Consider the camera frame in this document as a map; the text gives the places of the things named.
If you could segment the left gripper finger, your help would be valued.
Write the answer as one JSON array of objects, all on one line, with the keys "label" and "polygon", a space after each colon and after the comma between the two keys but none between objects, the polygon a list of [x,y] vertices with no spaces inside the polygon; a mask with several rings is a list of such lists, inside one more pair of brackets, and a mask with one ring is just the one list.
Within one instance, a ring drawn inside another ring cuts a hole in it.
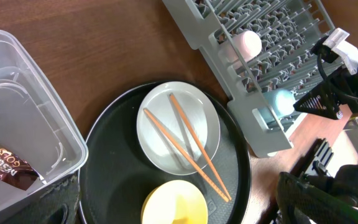
[{"label": "left gripper finger", "polygon": [[358,210],[287,172],[279,175],[276,198],[283,223],[358,224]]}]

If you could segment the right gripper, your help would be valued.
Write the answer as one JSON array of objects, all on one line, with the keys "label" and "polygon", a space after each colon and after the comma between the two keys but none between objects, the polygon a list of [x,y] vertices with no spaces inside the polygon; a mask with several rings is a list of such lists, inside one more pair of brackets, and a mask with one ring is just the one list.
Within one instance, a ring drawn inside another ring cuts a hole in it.
[{"label": "right gripper", "polygon": [[358,113],[358,48],[346,35],[326,35],[317,41],[318,72],[323,81],[303,95],[294,105],[297,112],[338,120],[341,105]]}]

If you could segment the blue cup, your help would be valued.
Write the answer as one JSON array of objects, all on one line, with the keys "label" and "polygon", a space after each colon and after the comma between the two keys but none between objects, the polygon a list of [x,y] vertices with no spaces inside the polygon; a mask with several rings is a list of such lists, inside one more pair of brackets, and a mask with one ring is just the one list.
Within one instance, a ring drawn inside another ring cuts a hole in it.
[{"label": "blue cup", "polygon": [[278,119],[291,115],[295,111],[293,105],[296,99],[291,91],[276,89],[263,93],[263,96],[274,110]]}]

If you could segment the wooden chopstick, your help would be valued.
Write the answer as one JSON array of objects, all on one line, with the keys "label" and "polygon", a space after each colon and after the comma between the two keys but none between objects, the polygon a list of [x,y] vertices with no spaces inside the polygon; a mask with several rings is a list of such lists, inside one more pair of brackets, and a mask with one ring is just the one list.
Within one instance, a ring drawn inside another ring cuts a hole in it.
[{"label": "wooden chopstick", "polygon": [[206,153],[204,146],[201,144],[201,141],[199,140],[198,136],[196,135],[187,115],[185,114],[185,112],[183,111],[182,107],[180,106],[179,102],[177,101],[175,95],[173,93],[170,94],[170,100],[171,102],[174,104],[175,108],[177,109],[181,119],[183,120],[183,122],[185,123],[187,129],[189,130],[190,134],[192,135],[195,143],[197,144],[197,146],[199,147],[200,151],[202,152],[206,162],[208,163],[208,165],[210,166],[212,172],[214,173],[215,177],[217,178],[219,184],[221,185],[221,187],[223,188],[224,193],[226,194],[228,200],[232,200],[232,197],[230,196],[226,186],[224,185],[224,182],[222,181],[219,173],[217,172],[215,166],[213,165],[213,163],[211,162],[211,159],[209,158],[208,154]]},{"label": "wooden chopstick", "polygon": [[176,149],[182,154],[182,156],[193,166],[193,168],[204,178],[205,181],[216,191],[216,193],[225,201],[228,202],[232,200],[229,195],[224,182],[222,181],[219,173],[214,167],[210,159],[206,158],[208,165],[210,166],[212,172],[216,176],[219,184],[223,188],[223,191],[205,174],[205,172],[198,166],[198,164],[189,156],[189,154],[179,145],[179,143],[174,139],[174,137],[168,133],[168,131],[162,126],[162,124],[157,121],[156,117],[148,110],[144,109],[144,113],[152,120],[152,122],[158,127],[158,129],[170,140],[170,142],[176,147]]}]

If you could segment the pink cup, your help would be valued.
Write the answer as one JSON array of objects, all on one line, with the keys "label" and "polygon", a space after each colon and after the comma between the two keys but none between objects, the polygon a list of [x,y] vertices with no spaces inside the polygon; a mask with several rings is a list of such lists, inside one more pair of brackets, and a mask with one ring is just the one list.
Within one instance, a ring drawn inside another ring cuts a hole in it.
[{"label": "pink cup", "polygon": [[[234,36],[232,40],[246,62],[251,61],[262,51],[262,41],[259,35],[253,31],[244,31]],[[227,58],[230,63],[238,59],[228,40],[219,46],[219,54]]]}]

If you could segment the grey plate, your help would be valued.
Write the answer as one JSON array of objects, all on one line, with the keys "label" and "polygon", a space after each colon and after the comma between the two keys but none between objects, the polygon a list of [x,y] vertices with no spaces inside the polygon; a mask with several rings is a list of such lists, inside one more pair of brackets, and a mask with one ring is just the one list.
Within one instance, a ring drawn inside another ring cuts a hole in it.
[{"label": "grey plate", "polygon": [[145,114],[150,111],[200,168],[206,162],[184,120],[171,101],[174,96],[194,133],[212,159],[220,142],[220,121],[212,101],[197,87],[185,82],[165,82],[146,91],[137,114],[137,137],[153,165],[173,175],[190,175],[196,170]]}]

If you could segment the yellow bowl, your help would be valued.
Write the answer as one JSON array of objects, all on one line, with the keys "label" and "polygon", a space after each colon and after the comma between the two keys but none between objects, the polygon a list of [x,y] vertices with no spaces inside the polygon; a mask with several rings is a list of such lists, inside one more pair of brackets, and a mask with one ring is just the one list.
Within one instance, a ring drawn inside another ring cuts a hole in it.
[{"label": "yellow bowl", "polygon": [[185,180],[171,180],[146,197],[142,224],[207,224],[208,207],[201,191]]}]

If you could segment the brown gold snack wrapper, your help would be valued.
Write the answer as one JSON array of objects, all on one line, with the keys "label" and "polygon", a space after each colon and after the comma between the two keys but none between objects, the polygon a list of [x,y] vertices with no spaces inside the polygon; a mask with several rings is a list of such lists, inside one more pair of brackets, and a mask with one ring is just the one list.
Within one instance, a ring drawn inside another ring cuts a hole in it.
[{"label": "brown gold snack wrapper", "polygon": [[29,163],[0,144],[0,180],[21,190],[27,190],[39,174]]}]

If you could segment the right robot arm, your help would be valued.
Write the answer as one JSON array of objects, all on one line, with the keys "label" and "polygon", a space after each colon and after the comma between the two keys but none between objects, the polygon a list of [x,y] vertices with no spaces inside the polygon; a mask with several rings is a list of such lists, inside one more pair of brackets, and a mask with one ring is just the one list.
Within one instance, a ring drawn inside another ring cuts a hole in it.
[{"label": "right robot arm", "polygon": [[354,75],[343,66],[327,75],[323,62],[333,63],[339,55],[323,44],[325,40],[328,40],[327,36],[318,40],[311,49],[317,56],[318,72],[323,81],[303,95],[293,107],[298,112],[338,120],[343,117],[340,105],[348,105],[353,113],[358,113],[358,68]]}]

